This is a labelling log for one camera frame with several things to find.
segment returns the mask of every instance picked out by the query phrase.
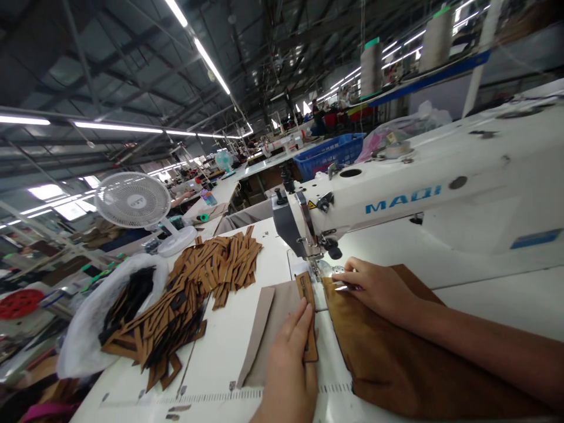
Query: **bottle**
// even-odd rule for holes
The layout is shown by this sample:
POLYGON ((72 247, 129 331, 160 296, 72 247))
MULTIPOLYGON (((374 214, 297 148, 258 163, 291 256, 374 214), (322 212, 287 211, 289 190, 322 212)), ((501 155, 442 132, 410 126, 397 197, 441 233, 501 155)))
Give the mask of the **bottle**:
POLYGON ((206 202, 206 204, 208 206, 211 206, 210 202, 207 199, 208 194, 209 194, 209 191, 205 188, 202 191, 200 191, 200 197, 202 197, 204 199, 204 201, 206 202))
POLYGON ((212 193, 207 193, 207 201, 210 206, 217 206, 217 200, 212 193))

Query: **fan grille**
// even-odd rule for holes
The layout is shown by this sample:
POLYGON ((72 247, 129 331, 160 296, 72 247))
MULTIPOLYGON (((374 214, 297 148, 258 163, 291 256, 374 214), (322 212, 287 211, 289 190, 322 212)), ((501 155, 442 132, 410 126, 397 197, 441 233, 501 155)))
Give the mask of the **fan grille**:
POLYGON ((118 226, 140 228, 164 218, 170 210, 166 186, 144 173, 123 172, 104 179, 94 205, 104 219, 118 226))

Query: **plastic bag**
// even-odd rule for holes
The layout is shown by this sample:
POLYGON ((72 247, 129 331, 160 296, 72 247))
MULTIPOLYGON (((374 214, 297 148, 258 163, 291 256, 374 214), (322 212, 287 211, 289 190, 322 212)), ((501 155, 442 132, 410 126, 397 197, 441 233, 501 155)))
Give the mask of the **plastic bag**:
POLYGON ((65 342, 57 362, 59 379, 90 376, 112 365, 119 357, 103 353, 98 335, 102 331, 104 318, 129 282, 129 275, 145 267, 155 266, 153 290, 143 302, 137 315, 152 306, 165 289, 169 274, 167 261, 160 256, 137 254, 129 257, 106 278, 88 298, 84 300, 70 322, 65 342))
POLYGON ((433 109, 430 101, 422 102, 417 113, 390 120, 368 134, 364 138, 362 152, 355 163, 365 162, 371 158, 373 151, 386 147, 392 142, 403 141, 449 123, 452 123, 452 118, 447 110, 433 109))

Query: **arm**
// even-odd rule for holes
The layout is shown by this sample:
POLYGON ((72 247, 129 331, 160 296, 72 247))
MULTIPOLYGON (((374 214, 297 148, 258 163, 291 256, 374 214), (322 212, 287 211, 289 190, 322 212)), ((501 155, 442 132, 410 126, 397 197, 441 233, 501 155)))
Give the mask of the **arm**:
POLYGON ((192 191, 188 191, 187 193, 182 194, 180 197, 178 197, 176 200, 174 200, 170 204, 170 208, 174 209, 175 207, 178 207, 181 204, 181 202, 183 202, 187 198, 192 197, 195 193, 196 193, 196 191, 192 190, 192 191))
POLYGON ((362 287, 351 294, 395 325, 564 409, 563 343, 422 300, 392 269, 353 257, 333 279, 362 287))
POLYGON ((263 401, 250 423, 310 423, 317 403, 315 363, 303 363, 314 310, 302 298, 276 336, 268 355, 263 401))

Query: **maqi logo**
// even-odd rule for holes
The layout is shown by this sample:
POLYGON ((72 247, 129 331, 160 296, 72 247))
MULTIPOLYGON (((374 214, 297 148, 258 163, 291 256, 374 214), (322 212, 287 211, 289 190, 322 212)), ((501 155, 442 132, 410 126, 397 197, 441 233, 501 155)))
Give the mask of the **maqi logo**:
POLYGON ((387 205, 386 200, 380 201, 376 206, 373 204, 369 204, 366 206, 366 214, 370 214, 372 212, 377 212, 379 210, 385 210, 386 208, 391 209, 392 207, 397 206, 398 204, 407 204, 413 203, 415 201, 424 200, 431 196, 437 196, 441 194, 442 185, 437 185, 433 189, 433 187, 427 187, 420 190, 413 192, 411 196, 400 195, 394 198, 390 205, 387 205))

